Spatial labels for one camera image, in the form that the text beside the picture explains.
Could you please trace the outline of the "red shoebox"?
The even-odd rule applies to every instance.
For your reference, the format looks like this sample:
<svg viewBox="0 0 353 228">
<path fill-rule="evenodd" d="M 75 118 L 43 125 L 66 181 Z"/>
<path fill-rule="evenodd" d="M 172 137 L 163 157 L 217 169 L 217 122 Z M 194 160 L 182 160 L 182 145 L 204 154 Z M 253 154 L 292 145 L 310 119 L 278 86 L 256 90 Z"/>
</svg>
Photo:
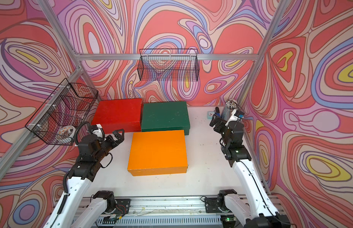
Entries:
<svg viewBox="0 0 353 228">
<path fill-rule="evenodd" d="M 103 100 L 96 109 L 92 125 L 101 125 L 105 134 L 118 129 L 140 132 L 143 102 L 140 98 Z"/>
</svg>

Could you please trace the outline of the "orange shoebox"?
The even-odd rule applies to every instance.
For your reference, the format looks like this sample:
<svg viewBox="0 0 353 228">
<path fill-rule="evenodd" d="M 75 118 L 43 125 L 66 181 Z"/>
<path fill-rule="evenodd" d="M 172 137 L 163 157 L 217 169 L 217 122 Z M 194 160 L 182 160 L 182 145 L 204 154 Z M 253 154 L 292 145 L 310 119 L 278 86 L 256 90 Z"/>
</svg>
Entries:
<svg viewBox="0 0 353 228">
<path fill-rule="evenodd" d="M 183 130 L 133 134 L 128 172 L 133 176 L 186 173 L 188 168 Z"/>
</svg>

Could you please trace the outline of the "green shoebox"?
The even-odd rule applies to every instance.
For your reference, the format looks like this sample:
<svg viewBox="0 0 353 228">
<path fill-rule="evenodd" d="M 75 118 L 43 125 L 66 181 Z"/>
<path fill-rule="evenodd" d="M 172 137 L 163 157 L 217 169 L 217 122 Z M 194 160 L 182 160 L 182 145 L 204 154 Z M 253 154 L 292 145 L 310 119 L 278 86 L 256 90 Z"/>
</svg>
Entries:
<svg viewBox="0 0 353 228">
<path fill-rule="evenodd" d="M 143 105 L 141 131 L 173 131 L 190 132 L 190 120 L 185 101 L 147 103 Z"/>
</svg>

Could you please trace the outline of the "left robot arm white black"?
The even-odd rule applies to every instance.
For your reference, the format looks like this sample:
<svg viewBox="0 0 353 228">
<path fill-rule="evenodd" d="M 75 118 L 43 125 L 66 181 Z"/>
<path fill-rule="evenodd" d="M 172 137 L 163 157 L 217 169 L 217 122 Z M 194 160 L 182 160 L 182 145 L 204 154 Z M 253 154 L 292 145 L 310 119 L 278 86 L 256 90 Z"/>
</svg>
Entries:
<svg viewBox="0 0 353 228">
<path fill-rule="evenodd" d="M 119 208 L 112 191 L 98 191 L 93 195 L 86 210 L 75 218 L 78 207 L 97 172 L 105 168 L 101 161 L 110 155 L 112 149 L 124 142 L 124 134 L 124 129 L 118 129 L 110 135 L 105 135 L 100 124 L 91 125 L 89 122 L 81 123 L 73 131 L 72 139 L 79 150 L 79 155 L 75 164 L 63 177 L 63 193 L 44 225 L 46 228 L 90 228 L 103 213 L 112 214 L 120 211 L 121 216 L 127 213 L 126 209 Z"/>
</svg>

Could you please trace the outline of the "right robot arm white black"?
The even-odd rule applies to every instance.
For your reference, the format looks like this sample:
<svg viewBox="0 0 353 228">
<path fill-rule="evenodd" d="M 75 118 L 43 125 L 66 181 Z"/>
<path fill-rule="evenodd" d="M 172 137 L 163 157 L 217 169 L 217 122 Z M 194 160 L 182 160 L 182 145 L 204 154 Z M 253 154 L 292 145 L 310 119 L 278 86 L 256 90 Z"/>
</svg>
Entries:
<svg viewBox="0 0 353 228">
<path fill-rule="evenodd" d="M 294 226 L 285 214 L 275 207 L 256 172 L 251 154 L 243 143 L 244 112 L 234 109 L 228 120 L 218 114 L 212 116 L 210 126 L 221 135 L 221 151 L 236 173 L 245 191 L 247 203 L 241 201 L 235 190 L 221 190 L 217 196 L 217 208 L 231 212 L 244 228 L 291 228 Z"/>
</svg>

